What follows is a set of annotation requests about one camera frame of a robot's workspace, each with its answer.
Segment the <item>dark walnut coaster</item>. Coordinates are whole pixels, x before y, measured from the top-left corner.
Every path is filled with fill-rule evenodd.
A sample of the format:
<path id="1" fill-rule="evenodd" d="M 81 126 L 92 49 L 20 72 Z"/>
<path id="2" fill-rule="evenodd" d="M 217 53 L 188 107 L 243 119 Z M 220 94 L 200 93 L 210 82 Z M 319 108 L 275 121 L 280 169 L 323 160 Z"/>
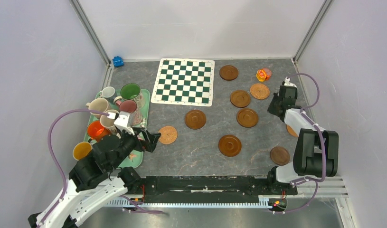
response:
<path id="1" fill-rule="evenodd" d="M 275 146 L 270 150 L 271 160 L 280 166 L 286 165 L 290 162 L 289 152 L 282 146 Z"/>

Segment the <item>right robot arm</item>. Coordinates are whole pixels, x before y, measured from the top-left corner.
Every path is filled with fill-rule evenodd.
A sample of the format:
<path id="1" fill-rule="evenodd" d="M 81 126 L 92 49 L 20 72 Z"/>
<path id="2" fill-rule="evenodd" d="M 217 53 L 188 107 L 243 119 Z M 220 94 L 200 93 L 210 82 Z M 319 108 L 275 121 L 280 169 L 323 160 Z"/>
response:
<path id="1" fill-rule="evenodd" d="M 323 182 L 338 172 L 338 133 L 315 123 L 303 108 L 296 105 L 297 97 L 297 87 L 282 85 L 267 109 L 298 136 L 292 162 L 275 166 L 268 172 L 266 188 L 272 194 L 308 181 Z"/>

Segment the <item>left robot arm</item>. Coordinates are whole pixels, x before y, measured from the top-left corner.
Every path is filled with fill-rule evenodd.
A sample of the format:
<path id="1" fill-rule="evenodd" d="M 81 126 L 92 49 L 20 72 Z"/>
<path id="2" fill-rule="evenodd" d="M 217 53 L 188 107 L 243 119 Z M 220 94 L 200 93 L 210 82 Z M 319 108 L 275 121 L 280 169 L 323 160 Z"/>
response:
<path id="1" fill-rule="evenodd" d="M 91 215 L 112 199 L 125 193 L 137 193 L 142 179 L 133 167 L 122 168 L 108 184 L 103 183 L 133 150 L 153 152 L 161 133 L 151 134 L 145 128 L 134 127 L 130 134 L 106 135 L 92 150 L 78 160 L 70 171 L 63 193 L 44 211 L 32 214 L 32 228 L 78 228 Z"/>

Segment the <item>brown wooden ridged coaster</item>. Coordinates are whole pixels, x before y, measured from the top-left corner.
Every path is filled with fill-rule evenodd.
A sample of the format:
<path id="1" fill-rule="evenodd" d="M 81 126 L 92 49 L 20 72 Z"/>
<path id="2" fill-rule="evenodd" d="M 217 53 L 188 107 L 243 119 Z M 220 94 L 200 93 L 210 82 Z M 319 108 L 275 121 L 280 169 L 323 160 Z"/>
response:
<path id="1" fill-rule="evenodd" d="M 193 130 L 197 130 L 197 129 L 202 128 L 205 125 L 207 118 L 206 118 L 206 115 L 202 111 L 191 110 L 191 111 L 186 113 L 184 121 L 185 121 L 185 125 L 188 128 L 193 129 Z"/>
<path id="2" fill-rule="evenodd" d="M 236 120 L 242 127 L 251 128 L 257 125 L 258 115 L 253 109 L 243 108 L 238 111 Z"/>
<path id="3" fill-rule="evenodd" d="M 237 108 L 245 108 L 251 103 L 251 97 L 244 90 L 236 90 L 231 93 L 230 102 Z"/>
<path id="4" fill-rule="evenodd" d="M 234 157 L 241 152 L 241 141 L 234 135 L 224 135 L 218 142 L 219 151 L 227 157 Z"/>

